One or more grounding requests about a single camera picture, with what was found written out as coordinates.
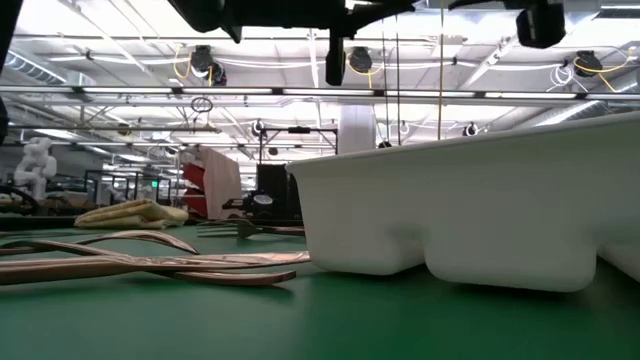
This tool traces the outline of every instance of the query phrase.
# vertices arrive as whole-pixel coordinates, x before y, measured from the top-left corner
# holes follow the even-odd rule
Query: yellow cloth
[[[158,205],[149,199],[129,201],[89,211],[76,219],[75,226],[103,229],[164,229],[184,224],[186,211]]]

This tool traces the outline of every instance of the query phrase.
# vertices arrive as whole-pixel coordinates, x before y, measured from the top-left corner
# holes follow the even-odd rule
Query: workbench
[[[202,253],[305,249],[296,237],[167,233]],[[180,254],[128,240],[95,246]],[[263,288],[145,273],[0,287],[0,359],[640,359],[640,284],[603,261],[573,294],[451,284],[425,266],[389,277],[295,268],[296,279]]]

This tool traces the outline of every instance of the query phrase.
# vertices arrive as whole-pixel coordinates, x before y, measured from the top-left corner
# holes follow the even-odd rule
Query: white pillar
[[[338,153],[375,149],[376,121],[373,106],[343,106],[338,125]]]

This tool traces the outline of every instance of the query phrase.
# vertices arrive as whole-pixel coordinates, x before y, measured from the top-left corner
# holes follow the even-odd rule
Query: fluorescent light
[[[67,139],[67,140],[72,140],[72,139],[76,139],[78,136],[75,134],[72,134],[68,131],[63,131],[63,130],[54,130],[54,129],[36,129],[34,130],[35,132],[38,132],[40,134],[45,134],[45,135],[49,135],[49,136],[53,136],[53,137],[57,137],[60,139]]]
[[[373,90],[346,90],[346,89],[284,89],[285,95],[352,95],[371,96]]]
[[[148,158],[138,155],[118,154],[119,157],[130,161],[149,161]]]
[[[0,92],[15,93],[72,93],[66,86],[0,86]]]
[[[83,88],[86,93],[109,93],[109,94],[170,94],[173,92],[171,88],[165,87],[149,87],[149,88],[135,88],[135,87],[86,87]]]
[[[503,98],[503,99],[574,99],[576,97],[576,94],[489,92],[485,96],[488,98]]]
[[[473,97],[474,92],[471,91],[443,91],[443,97]],[[387,96],[398,96],[398,91],[389,90]],[[415,91],[415,90],[400,90],[400,96],[409,97],[438,97],[440,92],[438,91]]]
[[[111,155],[111,153],[110,153],[110,152],[108,152],[108,151],[106,151],[106,150],[102,150],[102,149],[97,148],[97,147],[95,147],[95,146],[87,146],[87,149],[89,149],[89,150],[91,150],[91,151],[93,151],[93,152],[95,152],[95,153],[98,153],[98,154],[102,154],[102,155]]]
[[[79,142],[78,145],[83,145],[83,146],[126,146],[127,143],[101,143],[101,142]]]
[[[21,142],[22,145],[28,145],[30,144],[30,142],[28,141],[23,141]],[[69,141],[52,141],[51,145],[71,145],[72,143]]]
[[[640,5],[602,5],[601,9],[640,10]]]
[[[561,122],[567,120],[569,117],[571,117],[571,116],[573,116],[573,115],[575,115],[575,114],[577,114],[577,113],[579,113],[581,111],[584,111],[584,110],[592,107],[593,105],[595,105],[597,103],[598,103],[598,101],[590,101],[588,103],[581,104],[581,105],[576,106],[576,107],[574,107],[574,108],[572,108],[572,109],[570,109],[568,111],[563,112],[562,114],[556,115],[556,116],[554,116],[552,118],[549,118],[549,119],[547,119],[547,120],[545,120],[545,121],[543,121],[543,122],[541,122],[541,123],[539,123],[537,125],[534,125],[534,126],[554,125],[554,124],[561,123]]]
[[[169,82],[173,82],[173,83],[176,83],[176,84],[180,85],[180,87],[184,87],[184,84],[180,80],[178,80],[176,78],[169,79]]]
[[[640,94],[589,94],[589,100],[640,100]]]
[[[271,95],[273,91],[270,88],[184,88],[182,92],[185,94],[220,94],[220,95]]]
[[[629,89],[631,89],[631,88],[634,88],[634,87],[636,87],[636,86],[638,86],[638,83],[637,83],[637,82],[635,82],[635,83],[633,83],[633,84],[629,84],[629,85],[627,85],[627,86],[624,86],[624,87],[622,87],[622,88],[618,89],[618,92],[624,92],[624,91],[627,91],[627,90],[629,90]]]

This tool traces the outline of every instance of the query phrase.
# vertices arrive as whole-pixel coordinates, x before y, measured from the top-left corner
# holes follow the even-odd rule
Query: yellow cable
[[[578,60],[580,60],[580,57],[576,57],[575,59],[573,59],[573,65],[575,65],[578,69],[580,70],[584,70],[584,71],[588,71],[588,72],[592,72],[592,73],[596,73],[596,74],[604,74],[604,73],[608,73],[608,72],[612,72],[612,71],[616,71],[616,70],[620,70],[623,67],[627,66],[627,64],[630,61],[631,58],[631,52],[633,51],[632,49],[629,49],[629,54],[627,55],[627,59],[624,61],[624,63],[622,65],[619,66],[615,66],[612,67],[610,69],[606,69],[606,70],[596,70],[596,69],[589,69],[588,67],[584,67],[582,65],[578,65]]]
[[[611,85],[611,83],[609,83],[609,82],[607,81],[607,79],[606,79],[604,76],[602,76],[602,74],[598,74],[598,76],[600,76],[600,79],[602,79],[602,81],[604,81],[604,83],[607,85],[607,87],[609,88],[609,90],[611,90],[611,92],[615,92],[615,93],[617,93],[617,92],[618,92],[618,91],[617,91],[617,90],[616,90],[616,89]]]
[[[213,66],[209,66],[209,87],[213,86],[211,82],[212,79],[213,79]]]
[[[440,94],[438,96],[438,141],[442,138],[442,88],[444,87],[444,0],[440,0]]]
[[[176,76],[185,79],[189,76],[189,72],[191,71],[191,54],[189,53],[189,60],[187,61],[187,73],[182,75],[178,71],[178,54],[180,54],[180,45],[176,46],[176,56],[173,58],[173,72],[176,73]]]
[[[353,68],[353,66],[351,66],[351,64],[349,63],[349,58],[351,57],[351,55],[349,55],[347,57],[347,66],[349,66],[349,69],[351,69],[351,71],[353,71],[354,73],[358,74],[358,75],[362,75],[362,76],[368,76],[369,77],[369,89],[371,89],[373,87],[373,84],[371,82],[371,76],[377,74],[380,72],[380,70],[382,70],[384,68],[384,66],[379,67],[376,71],[371,72],[371,70],[369,70],[366,73],[361,73],[359,71],[357,71],[356,69]]]

